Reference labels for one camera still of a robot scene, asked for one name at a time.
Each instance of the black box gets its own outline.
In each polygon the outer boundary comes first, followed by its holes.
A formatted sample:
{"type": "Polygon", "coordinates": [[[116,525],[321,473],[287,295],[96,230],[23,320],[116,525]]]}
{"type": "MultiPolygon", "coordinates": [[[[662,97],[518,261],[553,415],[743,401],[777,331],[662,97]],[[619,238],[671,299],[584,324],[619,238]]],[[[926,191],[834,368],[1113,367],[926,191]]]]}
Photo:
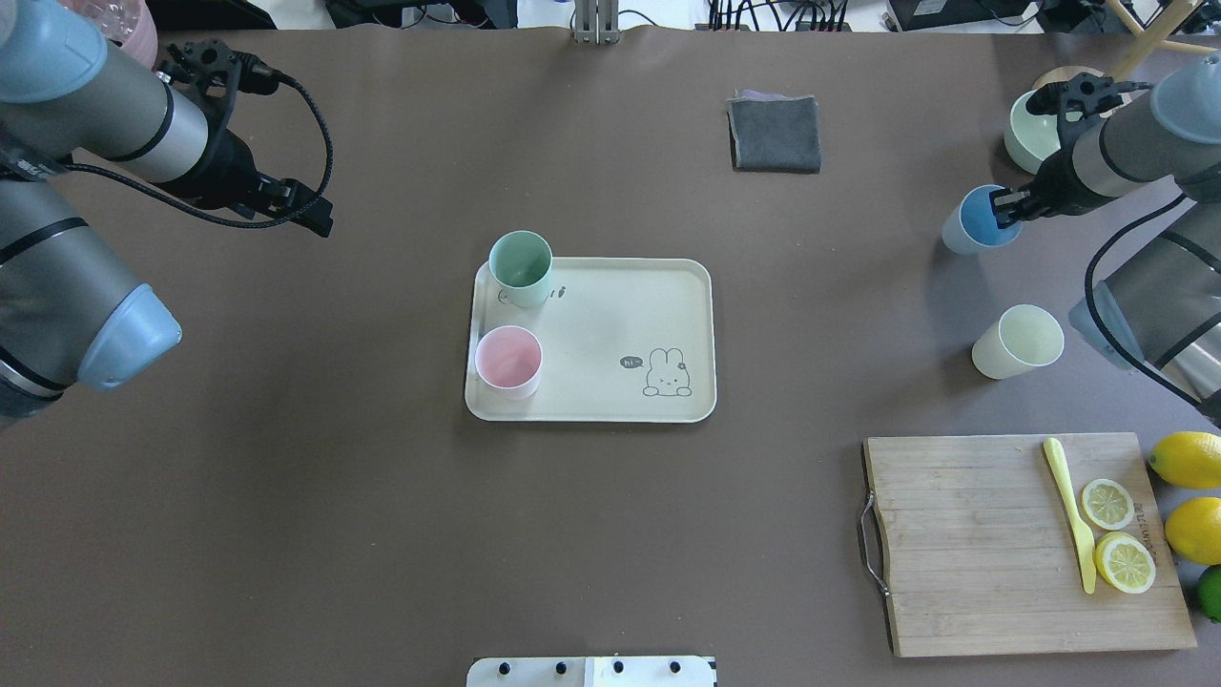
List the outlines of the black box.
{"type": "Polygon", "coordinates": [[[890,0],[902,31],[1020,17],[1031,0],[890,0]]]}

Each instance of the gray folded cloth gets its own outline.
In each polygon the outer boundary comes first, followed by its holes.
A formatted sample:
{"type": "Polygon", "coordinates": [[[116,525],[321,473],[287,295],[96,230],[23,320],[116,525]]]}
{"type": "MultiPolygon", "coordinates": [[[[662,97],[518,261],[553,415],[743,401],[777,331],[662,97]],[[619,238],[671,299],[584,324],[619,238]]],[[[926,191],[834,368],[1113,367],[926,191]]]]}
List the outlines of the gray folded cloth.
{"type": "Polygon", "coordinates": [[[801,173],[823,168],[813,95],[739,90],[728,103],[735,168],[801,173]]]}

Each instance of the lime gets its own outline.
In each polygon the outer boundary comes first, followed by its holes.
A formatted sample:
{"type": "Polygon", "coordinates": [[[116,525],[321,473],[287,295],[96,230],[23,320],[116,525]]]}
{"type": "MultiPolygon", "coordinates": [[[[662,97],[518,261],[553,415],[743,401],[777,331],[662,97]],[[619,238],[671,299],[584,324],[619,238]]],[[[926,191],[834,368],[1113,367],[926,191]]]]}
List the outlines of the lime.
{"type": "Polygon", "coordinates": [[[1221,564],[1221,499],[1199,497],[1183,502],[1166,519],[1166,542],[1192,563],[1221,564]]]}
{"type": "Polygon", "coordinates": [[[1117,482],[1095,480],[1081,491],[1085,517],[1103,530],[1123,530],[1137,515],[1132,495],[1117,482]]]}
{"type": "Polygon", "coordinates": [[[1144,544],[1125,532],[1109,532],[1094,545],[1094,565],[1111,587],[1139,594],[1153,587],[1158,567],[1144,544]]]}
{"type": "Polygon", "coordinates": [[[1176,432],[1158,443],[1149,467],[1184,489],[1221,487],[1221,437],[1208,432],[1176,432]]]}
{"type": "Polygon", "coordinates": [[[1209,620],[1221,622],[1221,566],[1215,565],[1204,571],[1195,586],[1195,599],[1209,620]]]}

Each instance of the halved lemon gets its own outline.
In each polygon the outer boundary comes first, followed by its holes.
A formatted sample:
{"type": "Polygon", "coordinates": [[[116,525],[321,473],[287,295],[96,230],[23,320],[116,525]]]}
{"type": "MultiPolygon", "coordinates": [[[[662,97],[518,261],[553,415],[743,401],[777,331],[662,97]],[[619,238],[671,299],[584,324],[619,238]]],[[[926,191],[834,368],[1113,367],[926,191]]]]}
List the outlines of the halved lemon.
{"type": "Polygon", "coordinates": [[[1103,580],[1128,594],[1148,591],[1158,575],[1149,549],[1126,532],[1109,532],[1098,541],[1094,565],[1103,580]]]}
{"type": "Polygon", "coordinates": [[[1087,484],[1081,491],[1081,505],[1085,517],[1103,530],[1123,530],[1136,516],[1132,495],[1110,480],[1095,480],[1087,484]]]}

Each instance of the knife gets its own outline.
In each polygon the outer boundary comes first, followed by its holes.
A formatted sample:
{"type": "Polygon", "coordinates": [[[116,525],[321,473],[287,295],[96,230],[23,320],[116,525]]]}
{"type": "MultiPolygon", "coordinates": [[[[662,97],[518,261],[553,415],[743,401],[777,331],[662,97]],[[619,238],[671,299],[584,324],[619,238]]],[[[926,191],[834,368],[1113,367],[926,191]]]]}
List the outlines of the knife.
{"type": "Polygon", "coordinates": [[[1077,547],[1077,563],[1081,565],[1081,586],[1087,594],[1093,594],[1094,582],[1098,580],[1098,570],[1094,567],[1094,531],[1077,513],[1077,499],[1072,492],[1072,478],[1068,477],[1065,448],[1059,439],[1049,437],[1043,443],[1043,454],[1046,455],[1048,466],[1051,467],[1051,477],[1056,481],[1060,500],[1065,503],[1068,528],[1072,530],[1072,542],[1077,547]]]}

